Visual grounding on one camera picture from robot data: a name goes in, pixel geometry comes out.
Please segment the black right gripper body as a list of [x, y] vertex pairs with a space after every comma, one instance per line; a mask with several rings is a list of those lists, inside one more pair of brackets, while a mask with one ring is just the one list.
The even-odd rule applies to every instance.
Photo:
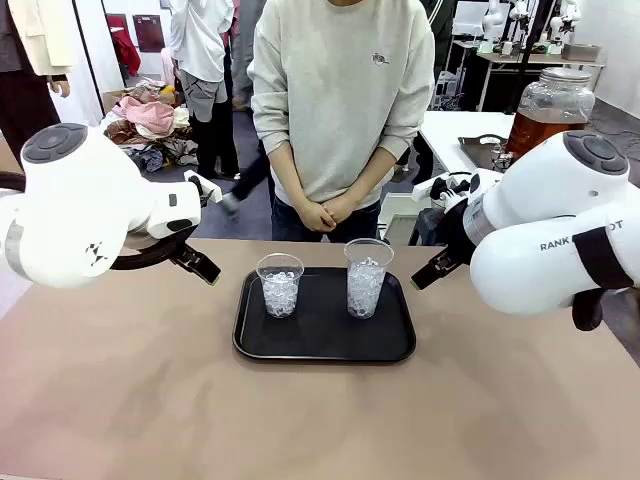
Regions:
[[474, 252], [474, 243], [469, 239], [463, 224], [467, 207], [468, 201], [461, 200], [445, 213], [438, 225], [438, 235], [454, 261], [470, 261]]

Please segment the person's right hand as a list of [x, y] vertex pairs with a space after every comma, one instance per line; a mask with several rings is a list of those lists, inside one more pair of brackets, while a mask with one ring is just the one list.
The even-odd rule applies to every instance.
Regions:
[[336, 222], [326, 209], [315, 202], [303, 199], [295, 206], [302, 223], [311, 231], [327, 233], [336, 227]]

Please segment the person's left hand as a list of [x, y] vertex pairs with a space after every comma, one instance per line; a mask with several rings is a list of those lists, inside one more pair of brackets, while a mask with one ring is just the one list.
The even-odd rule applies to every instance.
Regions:
[[323, 208], [336, 223], [345, 221], [356, 209], [359, 201], [348, 192], [322, 204]]

